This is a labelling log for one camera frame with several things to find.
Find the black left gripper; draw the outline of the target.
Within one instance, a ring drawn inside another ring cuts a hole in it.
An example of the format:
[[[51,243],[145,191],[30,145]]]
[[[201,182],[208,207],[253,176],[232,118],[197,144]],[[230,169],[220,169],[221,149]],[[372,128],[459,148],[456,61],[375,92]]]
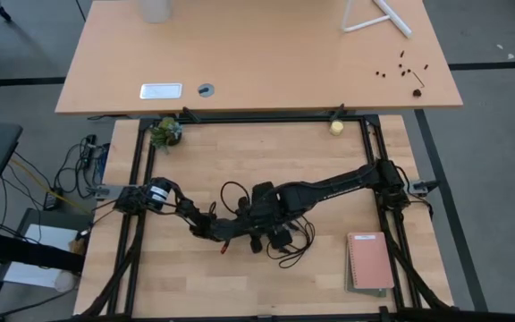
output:
[[[247,234],[261,234],[270,226],[264,216],[238,216],[234,219],[212,219],[212,237],[220,242],[230,241]],[[292,243],[291,233],[283,226],[275,226],[267,232],[270,247],[279,250]]]

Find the potted succulent plant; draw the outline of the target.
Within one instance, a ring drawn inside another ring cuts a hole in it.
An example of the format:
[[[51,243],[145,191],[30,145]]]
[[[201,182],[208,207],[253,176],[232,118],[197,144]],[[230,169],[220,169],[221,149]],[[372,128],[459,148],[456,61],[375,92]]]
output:
[[[150,144],[168,154],[168,148],[177,145],[182,139],[182,125],[172,117],[164,117],[157,126],[150,129],[150,133]]]

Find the light wooden desk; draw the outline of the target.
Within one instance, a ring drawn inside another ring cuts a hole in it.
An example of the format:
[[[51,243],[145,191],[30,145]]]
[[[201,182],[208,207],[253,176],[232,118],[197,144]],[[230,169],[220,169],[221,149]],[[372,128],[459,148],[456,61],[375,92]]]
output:
[[[147,23],[139,0],[96,1],[56,112],[461,106],[423,0],[386,0],[412,29],[411,38],[390,21],[344,33],[346,2],[175,0],[167,21]],[[354,0],[348,24],[380,14],[371,0]],[[146,83],[181,83],[182,96],[143,100]],[[215,87],[213,96],[198,94],[205,83]],[[421,97],[413,96],[415,89]]]

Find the silver rectangular desk plate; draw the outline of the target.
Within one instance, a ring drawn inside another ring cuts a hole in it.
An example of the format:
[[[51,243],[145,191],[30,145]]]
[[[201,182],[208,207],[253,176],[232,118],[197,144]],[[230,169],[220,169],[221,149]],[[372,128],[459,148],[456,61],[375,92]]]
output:
[[[141,86],[139,93],[143,100],[178,99],[181,96],[181,83],[146,83]]]

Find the black power strip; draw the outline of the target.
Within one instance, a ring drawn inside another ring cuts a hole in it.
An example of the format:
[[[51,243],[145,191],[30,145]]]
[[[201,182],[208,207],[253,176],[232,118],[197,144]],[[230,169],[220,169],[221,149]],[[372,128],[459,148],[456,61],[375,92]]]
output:
[[[92,172],[92,184],[98,185],[102,182],[106,168],[106,160],[110,150],[110,144],[98,144],[97,135],[87,135],[81,143],[80,148],[80,169],[86,173]]]

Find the white paper sheet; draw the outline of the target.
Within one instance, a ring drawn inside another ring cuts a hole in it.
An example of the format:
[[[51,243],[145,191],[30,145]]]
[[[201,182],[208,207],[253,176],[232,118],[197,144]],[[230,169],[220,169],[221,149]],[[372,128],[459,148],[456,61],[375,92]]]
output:
[[[75,230],[30,224],[26,236],[33,242],[42,242],[47,246],[54,246],[60,250],[69,250],[70,243],[75,239]],[[7,283],[28,284],[54,288],[55,279],[61,269],[42,268],[38,266],[12,262],[4,275]]]

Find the clear plastic cup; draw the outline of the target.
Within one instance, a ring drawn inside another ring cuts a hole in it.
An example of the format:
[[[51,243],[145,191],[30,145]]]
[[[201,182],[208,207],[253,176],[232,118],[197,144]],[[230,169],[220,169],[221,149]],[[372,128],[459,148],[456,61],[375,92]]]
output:
[[[78,285],[78,277],[69,271],[61,270],[54,283],[54,288],[58,292],[68,292],[74,290]]]

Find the black power adapter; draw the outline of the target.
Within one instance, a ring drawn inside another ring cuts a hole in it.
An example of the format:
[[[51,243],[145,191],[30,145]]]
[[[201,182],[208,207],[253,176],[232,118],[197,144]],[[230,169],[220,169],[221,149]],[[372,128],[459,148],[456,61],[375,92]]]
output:
[[[51,192],[47,192],[43,203],[43,209],[45,211],[53,211],[59,209],[63,204],[63,201],[59,199],[59,197],[62,196],[63,190],[59,188],[52,190]]]

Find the grey cart shelf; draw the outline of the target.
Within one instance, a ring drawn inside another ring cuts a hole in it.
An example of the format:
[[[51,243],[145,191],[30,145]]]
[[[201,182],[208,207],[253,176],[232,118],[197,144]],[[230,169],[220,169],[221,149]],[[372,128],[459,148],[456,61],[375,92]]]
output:
[[[16,229],[11,229],[0,224],[0,235],[44,245],[40,241],[33,242],[33,239],[26,236],[28,226],[35,224],[75,230],[77,234],[72,242],[76,242],[84,239],[80,234],[89,228],[93,220],[94,217],[92,215],[69,215],[57,211],[38,211],[33,208],[28,208]],[[12,262],[0,262],[0,291],[4,283],[6,283],[3,278],[11,263]],[[0,320],[4,319],[5,316],[4,313],[0,313]]]

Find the translucent white container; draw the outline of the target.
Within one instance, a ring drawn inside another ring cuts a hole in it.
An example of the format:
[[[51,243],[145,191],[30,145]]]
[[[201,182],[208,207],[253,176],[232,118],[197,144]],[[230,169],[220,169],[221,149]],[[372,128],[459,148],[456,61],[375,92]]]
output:
[[[139,0],[139,10],[144,22],[163,23],[173,12],[173,0]]]

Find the black beam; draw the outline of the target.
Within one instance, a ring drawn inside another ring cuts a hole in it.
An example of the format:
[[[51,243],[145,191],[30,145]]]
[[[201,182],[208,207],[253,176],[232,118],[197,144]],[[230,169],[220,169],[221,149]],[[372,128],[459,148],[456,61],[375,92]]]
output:
[[[80,273],[84,259],[83,256],[67,250],[0,235],[1,263],[20,262]]]

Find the black aluminium table frame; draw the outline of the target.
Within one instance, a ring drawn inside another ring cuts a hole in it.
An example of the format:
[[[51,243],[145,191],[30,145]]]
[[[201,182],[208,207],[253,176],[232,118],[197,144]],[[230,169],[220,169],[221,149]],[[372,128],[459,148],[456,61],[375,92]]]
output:
[[[155,156],[152,172],[179,183],[199,208],[220,196],[229,203],[252,185],[318,181],[390,158],[409,175],[417,168],[398,115],[357,116],[333,136],[317,116],[228,118],[185,127],[183,141]],[[241,318],[328,320],[395,311],[416,291],[403,271],[383,298],[345,289],[346,236],[381,227],[371,191],[356,191],[315,206],[312,247],[280,267],[269,252],[253,253],[248,238],[219,244],[193,237],[173,216],[147,215],[132,315],[142,322]]]

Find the white pedestal stand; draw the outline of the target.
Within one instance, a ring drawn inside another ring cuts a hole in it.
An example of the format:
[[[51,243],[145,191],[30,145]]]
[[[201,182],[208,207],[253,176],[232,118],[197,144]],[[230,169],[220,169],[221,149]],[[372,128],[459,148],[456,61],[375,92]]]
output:
[[[400,17],[400,15],[393,10],[393,8],[386,2],[386,0],[371,0],[380,10],[384,13],[383,16],[375,18],[373,20],[364,21],[356,25],[349,25],[348,19],[350,17],[351,8],[354,0],[347,0],[345,9],[342,16],[341,30],[344,33],[361,30],[366,27],[370,27],[380,22],[391,21],[393,25],[404,35],[405,38],[411,38],[413,35],[412,29],[409,25]]]

